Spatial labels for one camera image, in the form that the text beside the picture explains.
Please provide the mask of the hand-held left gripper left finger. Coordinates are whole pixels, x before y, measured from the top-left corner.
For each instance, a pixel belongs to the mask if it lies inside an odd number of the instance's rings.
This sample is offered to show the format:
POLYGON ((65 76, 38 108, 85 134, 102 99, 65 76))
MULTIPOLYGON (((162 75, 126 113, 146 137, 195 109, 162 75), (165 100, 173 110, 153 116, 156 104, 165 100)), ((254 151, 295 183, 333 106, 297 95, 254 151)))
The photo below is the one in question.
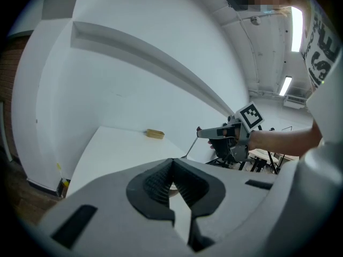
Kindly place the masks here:
POLYGON ((53 256, 191 256, 153 179, 172 159, 101 176, 48 211, 31 234, 53 256))

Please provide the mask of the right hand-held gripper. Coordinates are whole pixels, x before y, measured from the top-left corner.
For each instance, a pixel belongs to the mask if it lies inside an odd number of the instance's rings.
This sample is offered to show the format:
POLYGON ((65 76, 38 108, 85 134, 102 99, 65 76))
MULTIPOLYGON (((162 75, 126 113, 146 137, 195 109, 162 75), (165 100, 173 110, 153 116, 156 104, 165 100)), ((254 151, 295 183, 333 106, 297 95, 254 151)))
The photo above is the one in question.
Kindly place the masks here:
POLYGON ((197 137, 209 139, 217 157, 223 161, 245 162, 249 156, 251 134, 263 121, 256 105, 250 102, 229 116, 226 125, 200 129, 197 137))

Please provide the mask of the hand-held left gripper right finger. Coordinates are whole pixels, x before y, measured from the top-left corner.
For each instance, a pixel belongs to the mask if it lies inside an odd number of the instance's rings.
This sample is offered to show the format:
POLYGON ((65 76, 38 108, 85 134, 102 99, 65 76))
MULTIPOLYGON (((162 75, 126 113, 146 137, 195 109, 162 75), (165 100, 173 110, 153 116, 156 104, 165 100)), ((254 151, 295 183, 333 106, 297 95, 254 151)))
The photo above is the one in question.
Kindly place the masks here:
POLYGON ((266 256, 267 228, 258 208, 275 177, 176 158, 171 166, 179 194, 172 256, 266 256))

